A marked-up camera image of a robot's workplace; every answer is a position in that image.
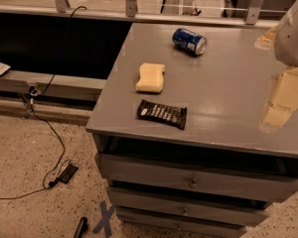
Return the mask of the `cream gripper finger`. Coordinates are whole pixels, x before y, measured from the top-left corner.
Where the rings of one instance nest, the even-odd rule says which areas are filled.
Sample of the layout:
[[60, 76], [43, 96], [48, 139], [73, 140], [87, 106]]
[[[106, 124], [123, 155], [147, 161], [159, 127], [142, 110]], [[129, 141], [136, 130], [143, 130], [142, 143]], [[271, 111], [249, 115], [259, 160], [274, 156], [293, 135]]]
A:
[[261, 50], [273, 50], [277, 27], [270, 28], [265, 34], [261, 35], [254, 43], [254, 46]]
[[268, 81], [258, 129], [273, 133], [281, 129], [298, 109], [298, 67], [288, 66]]

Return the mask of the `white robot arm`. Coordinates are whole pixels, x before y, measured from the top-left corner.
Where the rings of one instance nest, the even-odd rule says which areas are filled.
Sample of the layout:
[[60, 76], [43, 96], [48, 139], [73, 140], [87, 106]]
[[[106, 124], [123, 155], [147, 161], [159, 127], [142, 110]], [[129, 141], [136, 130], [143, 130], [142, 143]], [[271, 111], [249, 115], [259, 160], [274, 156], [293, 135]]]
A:
[[268, 96], [260, 129], [273, 132], [282, 128], [298, 109], [298, 0], [279, 24], [260, 36], [254, 46], [274, 50], [275, 58], [286, 65], [285, 70], [270, 79]]

